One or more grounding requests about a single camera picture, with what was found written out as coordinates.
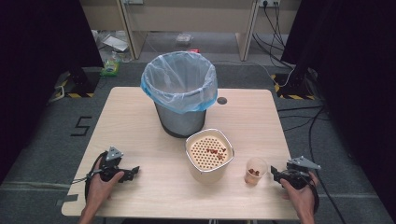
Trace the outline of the green packet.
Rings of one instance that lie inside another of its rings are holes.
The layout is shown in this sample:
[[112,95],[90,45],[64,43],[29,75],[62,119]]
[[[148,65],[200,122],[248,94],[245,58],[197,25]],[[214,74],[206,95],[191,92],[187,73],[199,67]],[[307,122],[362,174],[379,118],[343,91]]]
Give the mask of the green packet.
[[101,70],[102,77],[115,77],[120,68],[120,62],[117,60],[109,59],[104,62],[104,68]]

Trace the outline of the beige wooden desk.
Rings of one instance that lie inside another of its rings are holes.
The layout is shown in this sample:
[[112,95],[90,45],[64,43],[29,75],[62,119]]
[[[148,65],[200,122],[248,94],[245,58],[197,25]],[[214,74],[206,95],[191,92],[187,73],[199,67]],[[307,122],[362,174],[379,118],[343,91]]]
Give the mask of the beige wooden desk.
[[287,34],[303,0],[280,0],[279,7],[259,7],[259,0],[79,0],[93,30],[122,30],[132,58],[140,57],[148,33],[233,33],[242,61],[255,33],[270,34],[276,23]]

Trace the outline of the cream square container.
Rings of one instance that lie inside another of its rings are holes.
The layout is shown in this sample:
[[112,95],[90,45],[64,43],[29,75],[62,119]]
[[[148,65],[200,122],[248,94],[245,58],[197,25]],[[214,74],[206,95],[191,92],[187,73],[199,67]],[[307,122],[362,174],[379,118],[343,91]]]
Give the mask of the cream square container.
[[[216,136],[219,137],[222,141],[224,141],[226,143],[226,145],[228,146],[228,148],[231,150],[232,152],[232,157],[223,165],[221,165],[220,167],[213,169],[213,170],[208,170],[208,171],[202,171],[199,168],[197,168],[193,162],[191,161],[190,155],[188,154],[188,146],[192,143],[193,140],[196,140],[198,137],[202,137],[202,136]],[[232,144],[230,143],[230,141],[228,140],[228,138],[224,135],[223,132],[221,132],[220,130],[217,129],[206,129],[206,130],[202,130],[198,133],[195,133],[193,135],[191,135],[185,143],[185,152],[186,155],[189,159],[189,169],[191,172],[191,175],[194,179],[196,179],[198,182],[200,183],[204,183],[204,184],[212,184],[215,183],[217,181],[219,181],[225,173],[225,170],[228,166],[228,164],[233,160],[234,158],[234,149]]]

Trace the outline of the perforated cream strainer insert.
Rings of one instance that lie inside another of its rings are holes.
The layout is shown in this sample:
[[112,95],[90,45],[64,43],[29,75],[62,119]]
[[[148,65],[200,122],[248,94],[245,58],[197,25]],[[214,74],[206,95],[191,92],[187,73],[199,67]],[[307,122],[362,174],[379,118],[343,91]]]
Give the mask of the perforated cream strainer insert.
[[[205,151],[207,148],[225,148],[225,158],[219,161],[213,154],[209,154]],[[232,157],[232,152],[226,143],[216,136],[202,136],[193,140],[188,146],[188,154],[193,164],[202,171],[216,169],[225,164]]]

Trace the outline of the black curtain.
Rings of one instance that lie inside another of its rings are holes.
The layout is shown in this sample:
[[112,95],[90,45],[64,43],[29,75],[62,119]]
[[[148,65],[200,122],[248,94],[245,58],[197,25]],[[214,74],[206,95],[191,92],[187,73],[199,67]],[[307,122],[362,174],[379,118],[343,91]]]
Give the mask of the black curtain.
[[318,83],[347,147],[396,221],[396,0],[301,0],[283,55]]
[[0,183],[59,75],[101,65],[80,0],[0,0]]

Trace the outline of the blue plastic bin liner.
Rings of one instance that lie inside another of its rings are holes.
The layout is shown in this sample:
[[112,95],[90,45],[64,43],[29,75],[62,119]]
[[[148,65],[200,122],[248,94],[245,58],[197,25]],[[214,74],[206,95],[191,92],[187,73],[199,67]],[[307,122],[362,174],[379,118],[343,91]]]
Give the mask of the blue plastic bin liner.
[[200,53],[162,54],[144,69],[140,84],[155,103],[178,114],[205,111],[218,97],[215,66]]

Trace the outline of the person's left hand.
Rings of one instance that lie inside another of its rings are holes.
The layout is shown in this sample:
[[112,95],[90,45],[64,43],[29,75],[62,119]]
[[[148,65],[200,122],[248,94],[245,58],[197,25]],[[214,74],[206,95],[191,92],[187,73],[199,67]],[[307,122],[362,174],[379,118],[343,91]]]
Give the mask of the person's left hand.
[[99,175],[94,175],[89,187],[85,210],[95,214],[105,200],[110,197],[113,187],[123,177],[124,172],[116,173],[109,181],[103,181]]

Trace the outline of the person's right hand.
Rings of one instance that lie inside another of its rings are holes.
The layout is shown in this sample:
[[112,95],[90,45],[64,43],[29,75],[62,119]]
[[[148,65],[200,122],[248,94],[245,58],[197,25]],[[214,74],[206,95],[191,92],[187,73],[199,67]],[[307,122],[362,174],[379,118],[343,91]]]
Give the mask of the person's right hand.
[[310,211],[314,214],[315,196],[309,186],[303,189],[295,189],[286,179],[280,179],[281,185],[288,193],[288,199],[296,212]]

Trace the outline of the white plastic bags pile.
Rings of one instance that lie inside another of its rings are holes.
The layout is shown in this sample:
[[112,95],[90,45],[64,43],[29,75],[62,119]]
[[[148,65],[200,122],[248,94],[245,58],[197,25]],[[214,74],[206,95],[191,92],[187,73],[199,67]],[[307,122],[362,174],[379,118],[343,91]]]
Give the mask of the white plastic bags pile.
[[103,62],[116,60],[129,63],[132,60],[124,31],[92,30],[92,36]]

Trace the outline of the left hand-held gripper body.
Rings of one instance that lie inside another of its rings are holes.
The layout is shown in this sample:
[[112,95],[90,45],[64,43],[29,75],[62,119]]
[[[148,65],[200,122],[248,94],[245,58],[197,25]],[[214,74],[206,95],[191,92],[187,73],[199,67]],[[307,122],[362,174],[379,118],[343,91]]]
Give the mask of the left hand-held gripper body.
[[122,156],[123,153],[115,147],[110,147],[108,151],[104,152],[99,165],[100,177],[103,181],[108,182],[116,173],[120,172],[119,164]]

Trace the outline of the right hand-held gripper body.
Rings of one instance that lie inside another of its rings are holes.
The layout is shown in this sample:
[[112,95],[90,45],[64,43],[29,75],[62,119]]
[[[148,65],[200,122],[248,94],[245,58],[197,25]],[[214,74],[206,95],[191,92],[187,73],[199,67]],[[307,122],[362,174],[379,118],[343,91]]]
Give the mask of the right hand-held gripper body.
[[289,159],[286,163],[286,169],[277,175],[277,181],[285,179],[295,189],[302,189],[312,180],[309,175],[309,171],[320,169],[320,165],[312,162],[304,156]]

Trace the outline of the small clear plastic cup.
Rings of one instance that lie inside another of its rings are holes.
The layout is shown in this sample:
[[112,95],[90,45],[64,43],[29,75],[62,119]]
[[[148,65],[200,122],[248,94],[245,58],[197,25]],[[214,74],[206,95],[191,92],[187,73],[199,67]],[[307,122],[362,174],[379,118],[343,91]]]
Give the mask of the small clear plastic cup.
[[[248,172],[248,169],[254,169],[256,171],[260,171],[259,176],[251,175]],[[244,180],[246,184],[256,186],[259,181],[264,177],[264,175],[268,171],[268,166],[265,160],[262,158],[251,158],[247,161],[246,172],[244,176]]]

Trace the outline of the black stand base striped tape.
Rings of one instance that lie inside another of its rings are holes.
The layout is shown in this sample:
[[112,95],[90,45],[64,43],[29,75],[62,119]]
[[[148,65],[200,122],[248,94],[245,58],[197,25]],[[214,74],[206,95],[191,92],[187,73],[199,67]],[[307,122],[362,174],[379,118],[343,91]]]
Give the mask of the black stand base striped tape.
[[295,76],[292,72],[275,73],[270,78],[273,80],[276,95],[279,98],[292,100],[315,99],[315,94],[309,87],[306,75]]
[[58,98],[92,98],[100,79],[100,72],[93,69],[81,69],[78,74],[66,71],[62,73],[54,87],[54,96]]

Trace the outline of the red-brown food scraps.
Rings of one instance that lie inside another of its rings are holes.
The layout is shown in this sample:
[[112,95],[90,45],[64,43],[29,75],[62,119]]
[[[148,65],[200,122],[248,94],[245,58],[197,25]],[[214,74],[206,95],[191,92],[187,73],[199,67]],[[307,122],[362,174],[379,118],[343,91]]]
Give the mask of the red-brown food scraps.
[[219,161],[222,161],[225,158],[225,154],[224,154],[224,152],[226,151],[225,148],[221,148],[221,149],[207,148],[205,151],[209,154],[213,154]]

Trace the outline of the grey metal mesh trash bin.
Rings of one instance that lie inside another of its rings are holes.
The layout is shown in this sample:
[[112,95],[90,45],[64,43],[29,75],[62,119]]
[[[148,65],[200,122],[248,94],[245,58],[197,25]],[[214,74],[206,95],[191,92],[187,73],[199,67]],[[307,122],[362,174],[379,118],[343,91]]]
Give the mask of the grey metal mesh trash bin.
[[188,138],[200,132],[205,125],[206,111],[192,111],[178,114],[155,103],[163,129],[176,138]]

